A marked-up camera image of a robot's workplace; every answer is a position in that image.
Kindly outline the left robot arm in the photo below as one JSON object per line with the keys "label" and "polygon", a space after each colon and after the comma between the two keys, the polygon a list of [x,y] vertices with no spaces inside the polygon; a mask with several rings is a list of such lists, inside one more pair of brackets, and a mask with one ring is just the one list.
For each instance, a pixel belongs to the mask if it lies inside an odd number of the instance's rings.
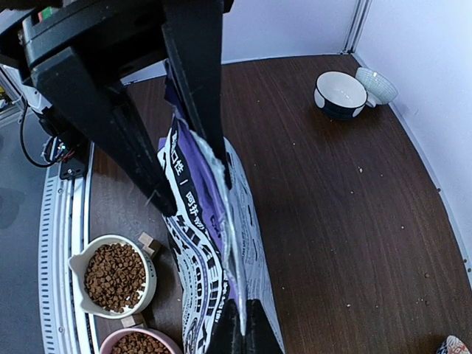
{"label": "left robot arm", "polygon": [[163,62],[174,114],[226,163],[223,16],[230,1],[3,1],[1,64],[67,152],[91,141],[165,216],[176,190],[123,79]]}

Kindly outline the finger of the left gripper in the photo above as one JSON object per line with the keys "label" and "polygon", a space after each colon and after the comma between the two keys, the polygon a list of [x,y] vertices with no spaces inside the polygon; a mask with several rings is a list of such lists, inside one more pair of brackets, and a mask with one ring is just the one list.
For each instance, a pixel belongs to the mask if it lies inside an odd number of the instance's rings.
{"label": "finger of the left gripper", "polygon": [[232,187],[221,123],[223,1],[163,1],[167,55],[193,130],[224,166]]}

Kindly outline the purple puppy food bag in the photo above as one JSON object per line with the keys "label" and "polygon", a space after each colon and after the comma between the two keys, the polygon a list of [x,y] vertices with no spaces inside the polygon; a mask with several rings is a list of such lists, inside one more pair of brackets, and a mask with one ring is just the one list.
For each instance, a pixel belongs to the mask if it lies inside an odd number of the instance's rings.
{"label": "purple puppy food bag", "polygon": [[246,302],[258,299],[284,352],[260,226],[241,160],[225,142],[232,183],[228,188],[221,161],[187,123],[172,72],[165,84],[173,120],[159,142],[158,158],[177,205],[176,214],[165,223],[183,289],[184,351],[208,353],[223,306],[233,299],[246,353]]}

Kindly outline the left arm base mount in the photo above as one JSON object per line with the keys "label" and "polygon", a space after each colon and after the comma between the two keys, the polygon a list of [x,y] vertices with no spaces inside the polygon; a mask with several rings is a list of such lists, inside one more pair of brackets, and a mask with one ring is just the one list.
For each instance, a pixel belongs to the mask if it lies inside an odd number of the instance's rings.
{"label": "left arm base mount", "polygon": [[50,135],[42,156],[47,164],[59,164],[63,180],[85,177],[89,168],[90,141],[54,107],[38,114],[44,131]]}

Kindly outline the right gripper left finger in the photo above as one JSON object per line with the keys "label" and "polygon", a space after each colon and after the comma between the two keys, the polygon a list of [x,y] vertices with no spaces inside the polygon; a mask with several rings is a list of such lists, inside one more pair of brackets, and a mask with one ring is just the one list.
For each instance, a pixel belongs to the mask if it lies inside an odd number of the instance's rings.
{"label": "right gripper left finger", "polygon": [[236,302],[228,300],[223,306],[221,317],[213,330],[208,354],[243,353],[243,335],[240,332],[240,318]]}

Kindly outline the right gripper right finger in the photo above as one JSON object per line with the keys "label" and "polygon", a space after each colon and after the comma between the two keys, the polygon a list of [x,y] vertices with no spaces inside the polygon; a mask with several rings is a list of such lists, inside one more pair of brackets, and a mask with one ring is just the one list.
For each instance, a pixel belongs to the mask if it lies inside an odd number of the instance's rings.
{"label": "right gripper right finger", "polygon": [[258,299],[246,302],[245,351],[250,354],[282,354],[266,312]]}

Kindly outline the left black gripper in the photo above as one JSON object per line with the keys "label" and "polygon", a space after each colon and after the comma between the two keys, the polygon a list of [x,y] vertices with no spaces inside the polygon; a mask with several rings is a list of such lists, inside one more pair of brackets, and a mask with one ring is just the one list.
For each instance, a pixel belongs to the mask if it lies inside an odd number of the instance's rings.
{"label": "left black gripper", "polygon": [[1,63],[19,70],[67,122],[113,159],[164,216],[170,182],[145,125],[117,80],[167,58],[168,10],[190,1],[2,1]]}

